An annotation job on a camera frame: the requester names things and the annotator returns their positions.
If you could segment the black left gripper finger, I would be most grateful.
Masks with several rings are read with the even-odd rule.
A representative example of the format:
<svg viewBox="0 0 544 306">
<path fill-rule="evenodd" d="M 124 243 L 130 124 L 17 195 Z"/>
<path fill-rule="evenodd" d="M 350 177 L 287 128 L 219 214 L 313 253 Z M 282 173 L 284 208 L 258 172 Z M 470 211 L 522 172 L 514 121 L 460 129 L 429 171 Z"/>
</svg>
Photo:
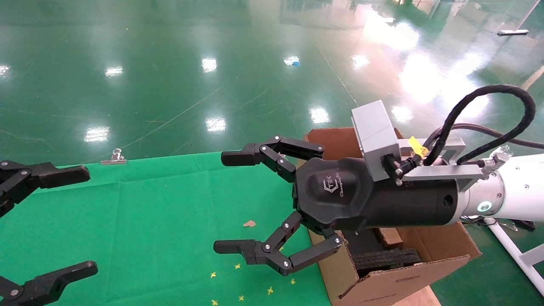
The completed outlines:
<svg viewBox="0 0 544 306">
<path fill-rule="evenodd" d="M 89 169 L 83 165 L 56 168 L 50 162 L 25 165 L 3 160 L 0 163 L 0 216 L 5 216 L 37 189 L 51 189 L 89 180 Z"/>
<path fill-rule="evenodd" d="M 91 277 L 98 273 L 95 261 L 84 261 L 76 265 L 39 275 L 23 285 L 0 277 L 2 306 L 45 306 L 62 296 L 70 283 Z"/>
</svg>

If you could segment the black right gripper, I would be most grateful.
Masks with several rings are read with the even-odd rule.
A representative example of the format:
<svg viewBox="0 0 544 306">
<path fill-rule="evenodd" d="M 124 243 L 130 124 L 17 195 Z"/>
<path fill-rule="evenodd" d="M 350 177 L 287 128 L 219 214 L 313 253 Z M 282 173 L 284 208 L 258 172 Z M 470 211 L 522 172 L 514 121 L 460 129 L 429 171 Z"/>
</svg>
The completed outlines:
<svg viewBox="0 0 544 306">
<path fill-rule="evenodd" d="M 454 218 L 458 193 L 453 179 L 399 186 L 390 178 L 374 181 L 363 158 L 327 161 L 323 155 L 324 145 L 281 136 L 222 152 L 226 167 L 263 164 L 294 182 L 296 211 L 265 242 L 218 240 L 214 252 L 240 254 L 247 265 L 267 265 L 288 276 L 338 252 L 343 239 L 334 230 L 446 225 Z M 288 156 L 307 162 L 297 169 Z M 285 256 L 280 248 L 302 224 L 321 231 L 324 240 Z"/>
</svg>

